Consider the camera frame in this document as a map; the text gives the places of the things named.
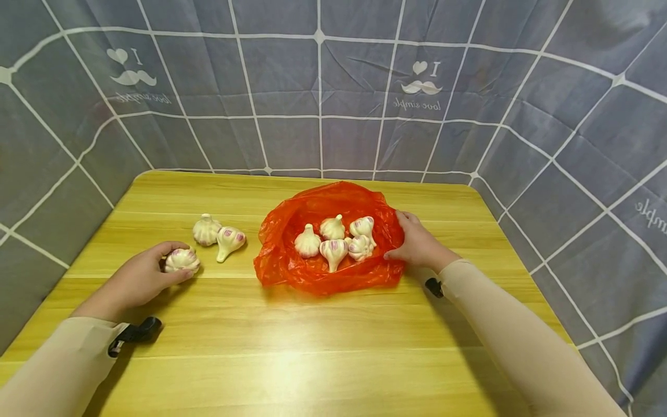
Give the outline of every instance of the heart icon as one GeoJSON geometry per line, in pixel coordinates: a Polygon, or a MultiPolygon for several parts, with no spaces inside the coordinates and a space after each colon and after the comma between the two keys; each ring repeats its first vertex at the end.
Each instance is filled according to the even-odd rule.
{"type": "Polygon", "coordinates": [[[125,61],[127,61],[127,52],[121,48],[118,48],[115,51],[113,49],[107,49],[107,55],[119,64],[124,64],[125,61]]]}
{"type": "Polygon", "coordinates": [[[424,71],[426,71],[427,66],[428,66],[428,64],[426,63],[426,61],[422,61],[422,62],[415,61],[415,63],[412,64],[412,71],[415,71],[415,74],[419,75],[419,74],[423,73],[424,71]]]}

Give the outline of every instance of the black clip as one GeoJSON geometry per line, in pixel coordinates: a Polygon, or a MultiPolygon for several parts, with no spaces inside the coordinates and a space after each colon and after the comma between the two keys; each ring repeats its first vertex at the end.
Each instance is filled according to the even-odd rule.
{"type": "Polygon", "coordinates": [[[148,317],[138,326],[130,324],[109,345],[107,353],[112,358],[117,358],[124,343],[141,343],[152,340],[161,327],[162,322],[157,317],[148,317]]]}
{"type": "Polygon", "coordinates": [[[445,294],[442,293],[442,284],[435,278],[426,280],[424,286],[437,298],[443,298],[445,296],[445,294]]]}

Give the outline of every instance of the garlic bulb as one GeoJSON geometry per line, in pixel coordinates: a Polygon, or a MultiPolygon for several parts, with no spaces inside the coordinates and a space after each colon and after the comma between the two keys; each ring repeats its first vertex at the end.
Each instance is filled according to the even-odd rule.
{"type": "Polygon", "coordinates": [[[165,260],[165,272],[176,272],[177,270],[191,270],[193,274],[199,270],[199,258],[194,248],[174,249],[165,260]]]}
{"type": "Polygon", "coordinates": [[[336,240],[345,237],[345,226],[343,226],[343,215],[339,214],[335,218],[325,219],[319,225],[319,234],[326,240],[336,240]]]}
{"type": "Polygon", "coordinates": [[[210,214],[202,214],[201,219],[192,228],[192,236],[195,242],[202,246],[210,246],[215,243],[215,237],[222,228],[219,221],[214,220],[210,214]]]}
{"type": "Polygon", "coordinates": [[[336,272],[338,265],[348,254],[348,244],[342,239],[325,240],[319,245],[319,252],[329,262],[329,272],[336,272]]]}
{"type": "Polygon", "coordinates": [[[224,262],[230,253],[239,249],[244,245],[244,243],[245,234],[243,234],[243,232],[237,228],[231,228],[229,226],[221,228],[217,233],[217,245],[219,248],[217,250],[217,258],[215,260],[218,262],[224,262]]]}
{"type": "Polygon", "coordinates": [[[376,247],[378,244],[375,242],[373,239],[373,225],[374,225],[373,218],[371,216],[366,216],[364,218],[360,218],[355,220],[354,222],[350,223],[350,233],[352,236],[366,236],[370,239],[371,245],[373,245],[373,248],[376,247]]]}
{"type": "Polygon", "coordinates": [[[357,262],[363,261],[373,254],[371,239],[365,235],[356,236],[348,245],[348,255],[357,262]]]}
{"type": "Polygon", "coordinates": [[[317,256],[319,244],[322,240],[313,232],[313,225],[308,223],[303,229],[303,233],[294,239],[294,247],[302,258],[312,258],[317,256]]]}

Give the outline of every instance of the mustache icon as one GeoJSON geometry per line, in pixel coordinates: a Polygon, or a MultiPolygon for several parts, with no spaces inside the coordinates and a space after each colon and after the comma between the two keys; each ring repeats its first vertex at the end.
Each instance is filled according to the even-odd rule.
{"type": "Polygon", "coordinates": [[[148,73],[146,73],[146,71],[134,72],[128,69],[127,71],[124,71],[118,78],[111,76],[110,78],[116,81],[118,84],[123,85],[136,85],[139,83],[139,81],[143,81],[151,87],[157,84],[157,78],[152,78],[150,75],[148,75],[148,73]]]}
{"type": "Polygon", "coordinates": [[[437,88],[436,85],[433,84],[431,81],[422,83],[419,80],[413,81],[408,85],[401,84],[401,88],[408,94],[414,94],[419,90],[422,90],[424,93],[428,95],[438,94],[442,90],[442,87],[437,88]]]}

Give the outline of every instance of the wooden table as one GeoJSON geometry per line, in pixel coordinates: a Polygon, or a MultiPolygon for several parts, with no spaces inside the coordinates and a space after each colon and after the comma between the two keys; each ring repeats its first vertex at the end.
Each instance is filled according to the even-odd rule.
{"type": "MultiPolygon", "coordinates": [[[[165,327],[156,343],[124,349],[87,415],[527,415],[461,314],[424,295],[428,273],[326,299],[260,286],[252,259],[262,220],[325,182],[160,171],[137,178],[0,360],[0,385],[127,258],[163,240],[192,243],[192,225],[208,212],[247,232],[248,244],[224,264],[215,246],[199,248],[204,267],[192,285],[136,313],[165,327]]],[[[472,188],[356,182],[415,213],[571,343],[472,188]]]]}

